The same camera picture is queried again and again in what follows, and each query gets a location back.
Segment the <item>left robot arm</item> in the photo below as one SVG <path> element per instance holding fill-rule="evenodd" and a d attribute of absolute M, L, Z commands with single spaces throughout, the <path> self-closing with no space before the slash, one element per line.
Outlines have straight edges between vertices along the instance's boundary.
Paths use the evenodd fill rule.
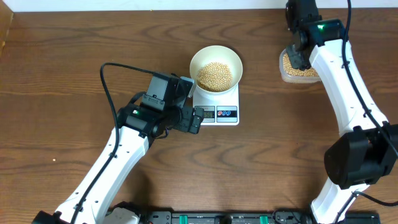
<path fill-rule="evenodd" d="M 204 111 L 186 104 L 195 87 L 191 78 L 153 74 L 148 90 L 118 111 L 106 147 L 74 193 L 53 214 L 40 211 L 33 222 L 139 223 L 136 211 L 110 204 L 156 139 L 166 138 L 171 129 L 199 132 Z"/>

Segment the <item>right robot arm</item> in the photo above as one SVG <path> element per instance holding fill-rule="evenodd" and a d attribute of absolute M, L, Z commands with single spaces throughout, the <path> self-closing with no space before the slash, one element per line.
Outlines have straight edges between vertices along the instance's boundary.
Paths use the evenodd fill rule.
<path fill-rule="evenodd" d="M 286 52 L 294 69 L 314 69 L 335 112 L 339 139 L 326 151 L 327 180 L 311 205 L 312 223 L 345 223 L 366 189 L 391 173 L 397 160 L 397 126 L 388 122 L 366 88 L 349 42 L 349 22 L 325 20 L 314 0 L 288 0 Z"/>

